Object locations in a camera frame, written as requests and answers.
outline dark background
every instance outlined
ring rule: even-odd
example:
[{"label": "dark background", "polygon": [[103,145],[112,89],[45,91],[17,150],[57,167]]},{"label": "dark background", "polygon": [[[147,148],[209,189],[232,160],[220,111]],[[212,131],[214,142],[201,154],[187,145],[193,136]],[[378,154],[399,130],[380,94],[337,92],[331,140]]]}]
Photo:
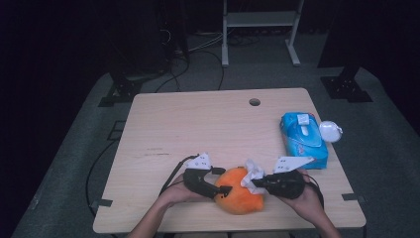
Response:
[{"label": "dark background", "polygon": [[[230,7],[283,7],[278,2],[235,0]],[[222,1],[188,0],[185,7],[188,33],[221,30]],[[343,66],[356,49],[418,130],[418,10],[414,1],[306,1],[299,31],[331,29],[320,66]],[[121,29],[110,0],[0,4],[0,237],[12,234],[90,89],[108,72],[109,51],[130,52]]]}]

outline person's left hand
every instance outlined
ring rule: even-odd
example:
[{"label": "person's left hand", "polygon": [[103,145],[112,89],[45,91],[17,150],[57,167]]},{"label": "person's left hand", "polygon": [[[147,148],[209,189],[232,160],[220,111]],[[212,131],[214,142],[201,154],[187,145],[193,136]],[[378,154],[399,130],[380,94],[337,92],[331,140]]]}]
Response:
[{"label": "person's left hand", "polygon": [[178,176],[158,199],[164,199],[170,206],[186,201],[210,201],[210,198],[189,190],[183,183],[182,175]]}]

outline gray floor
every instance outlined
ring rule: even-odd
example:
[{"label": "gray floor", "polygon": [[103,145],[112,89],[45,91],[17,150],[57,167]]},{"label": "gray floor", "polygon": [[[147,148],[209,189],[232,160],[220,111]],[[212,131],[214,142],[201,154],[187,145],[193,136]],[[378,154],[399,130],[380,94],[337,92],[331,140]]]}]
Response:
[{"label": "gray floor", "polygon": [[[285,36],[260,37],[256,44],[230,48],[230,65],[224,69],[222,90],[304,87],[323,120],[337,122],[343,139],[334,145],[355,193],[366,202],[367,237],[418,237],[420,234],[420,141],[418,135],[385,94],[378,79],[361,69],[356,80],[373,102],[349,103],[330,99],[321,76],[338,75],[341,68],[317,68],[326,35],[298,35],[295,47],[301,67],[291,64]],[[208,39],[190,37],[189,46]],[[206,51],[220,56],[220,46]],[[186,64],[175,60],[173,72]],[[155,92],[167,79],[144,84],[142,93]],[[179,80],[182,91],[217,90],[222,78],[218,60],[205,53],[191,55]],[[108,136],[114,123],[125,120],[130,103],[98,107],[111,87],[108,74],[98,79],[52,162],[49,172],[13,237],[110,237],[95,234],[93,216],[85,198],[89,170],[101,152],[88,184],[90,200],[103,192],[118,142]],[[176,91],[174,81],[159,92]],[[344,237],[363,237],[362,229],[341,230]],[[296,237],[316,237],[313,230],[292,231]]]}]

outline table hole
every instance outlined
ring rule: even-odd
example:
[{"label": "table hole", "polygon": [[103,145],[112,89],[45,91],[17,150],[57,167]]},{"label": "table hole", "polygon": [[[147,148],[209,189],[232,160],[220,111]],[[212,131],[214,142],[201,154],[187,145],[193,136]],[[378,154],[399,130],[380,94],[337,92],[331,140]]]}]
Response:
[{"label": "table hole", "polygon": [[262,104],[261,102],[260,102],[260,100],[259,99],[257,99],[257,98],[251,98],[250,99],[250,104],[252,105],[252,106],[260,106],[260,104]]}]

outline orange plush toy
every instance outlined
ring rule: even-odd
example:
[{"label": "orange plush toy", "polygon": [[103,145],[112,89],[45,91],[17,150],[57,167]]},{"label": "orange plush toy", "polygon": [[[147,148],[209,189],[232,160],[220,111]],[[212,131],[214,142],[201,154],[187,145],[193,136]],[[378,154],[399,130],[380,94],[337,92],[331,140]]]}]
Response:
[{"label": "orange plush toy", "polygon": [[263,210],[263,195],[252,194],[246,187],[241,186],[241,180],[247,175],[247,169],[234,168],[220,175],[215,185],[229,185],[232,190],[227,196],[217,194],[214,197],[216,203],[229,213],[244,215]]}]

